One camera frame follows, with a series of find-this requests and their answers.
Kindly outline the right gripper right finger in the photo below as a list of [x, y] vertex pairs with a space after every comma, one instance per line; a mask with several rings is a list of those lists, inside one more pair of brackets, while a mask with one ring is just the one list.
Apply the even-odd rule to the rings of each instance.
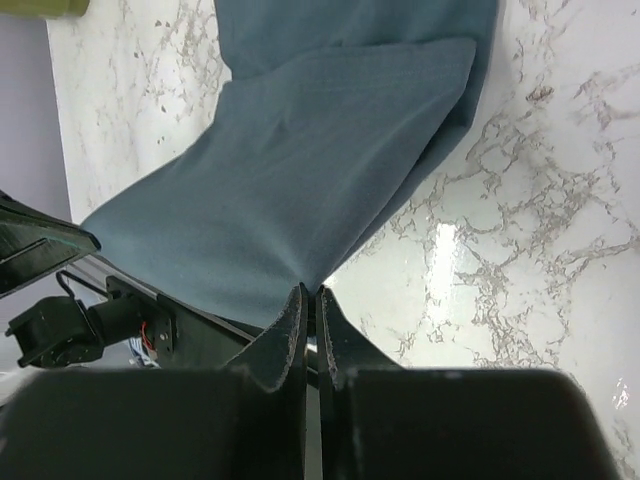
[[327, 479], [616, 479], [593, 411], [544, 369], [405, 369], [315, 299]]

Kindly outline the blue-grey t-shirt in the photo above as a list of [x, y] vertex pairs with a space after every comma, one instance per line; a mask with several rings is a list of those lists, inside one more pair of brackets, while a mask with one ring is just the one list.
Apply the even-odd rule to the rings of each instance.
[[269, 325], [316, 291], [471, 127], [494, 1], [219, 1], [231, 80], [184, 153], [83, 223], [104, 258]]

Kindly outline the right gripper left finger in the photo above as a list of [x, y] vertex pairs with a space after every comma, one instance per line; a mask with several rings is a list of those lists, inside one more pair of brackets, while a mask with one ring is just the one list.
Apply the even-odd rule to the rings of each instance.
[[43, 373], [1, 416], [5, 479], [300, 479], [306, 290], [214, 369]]

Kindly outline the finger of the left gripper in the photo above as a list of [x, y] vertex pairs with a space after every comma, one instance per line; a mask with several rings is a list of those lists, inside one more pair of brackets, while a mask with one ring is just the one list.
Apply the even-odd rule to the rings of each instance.
[[100, 249], [77, 225], [1, 194], [1, 296], [7, 297]]

